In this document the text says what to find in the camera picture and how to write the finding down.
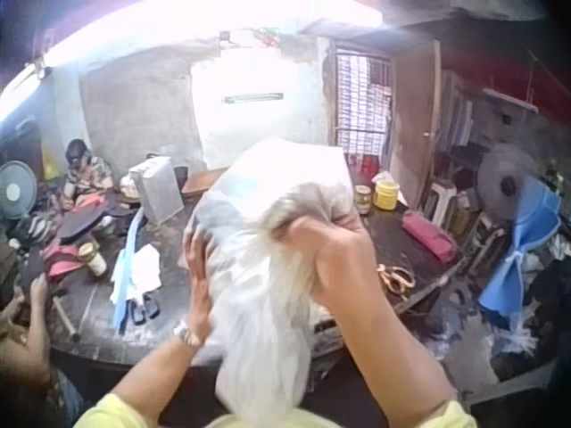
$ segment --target scissors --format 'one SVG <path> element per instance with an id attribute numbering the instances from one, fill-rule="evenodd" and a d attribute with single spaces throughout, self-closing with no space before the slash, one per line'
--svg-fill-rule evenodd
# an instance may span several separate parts
<path id="1" fill-rule="evenodd" d="M 403 267 L 389 267 L 379 264 L 377 273 L 386 289 L 392 294 L 406 299 L 404 294 L 414 288 L 416 281 L 414 275 Z"/>
<path id="2" fill-rule="evenodd" d="M 154 319 L 161 313 L 159 302 L 152 294 L 145 293 L 142 296 L 128 301 L 128 311 L 134 325 L 146 323 L 147 317 Z"/>

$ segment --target yellow sleeve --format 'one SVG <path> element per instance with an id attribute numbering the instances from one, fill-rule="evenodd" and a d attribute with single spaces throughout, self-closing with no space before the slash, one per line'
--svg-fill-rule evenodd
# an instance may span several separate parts
<path id="1" fill-rule="evenodd" d="M 468 415 L 458 401 L 450 401 L 441 415 L 434 417 L 418 428 L 477 428 L 476 421 Z"/>
<path id="2" fill-rule="evenodd" d="M 74 425 L 75 428 L 152 428 L 134 408 L 114 394 L 107 394 Z"/>

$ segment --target metal box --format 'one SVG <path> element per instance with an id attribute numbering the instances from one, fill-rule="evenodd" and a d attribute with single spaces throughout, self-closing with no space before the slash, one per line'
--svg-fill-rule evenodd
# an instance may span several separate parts
<path id="1" fill-rule="evenodd" d="M 170 158 L 158 156 L 131 168 L 145 215 L 151 223 L 159 225 L 183 209 L 175 170 Z"/>

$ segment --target white plastic bag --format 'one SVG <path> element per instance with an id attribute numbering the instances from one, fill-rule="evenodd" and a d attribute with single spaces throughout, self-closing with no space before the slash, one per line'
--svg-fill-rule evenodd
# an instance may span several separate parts
<path id="1" fill-rule="evenodd" d="M 300 403 L 310 367 L 312 260 L 275 231 L 303 214 L 330 221 L 351 209 L 341 149 L 279 139 L 245 152 L 194 209 L 188 226 L 215 248 L 207 274 L 226 349 L 216 392 L 251 426 L 277 426 Z"/>

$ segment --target wristwatch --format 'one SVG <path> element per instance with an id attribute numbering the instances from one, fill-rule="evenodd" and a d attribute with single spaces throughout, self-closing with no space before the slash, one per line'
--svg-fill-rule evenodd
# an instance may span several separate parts
<path id="1" fill-rule="evenodd" d="M 178 321 L 175 327 L 172 329 L 172 332 L 182 342 L 184 342 L 188 347 L 192 349 L 200 348 L 201 345 L 203 344 L 203 342 L 196 335 L 196 333 L 192 332 L 184 321 Z"/>

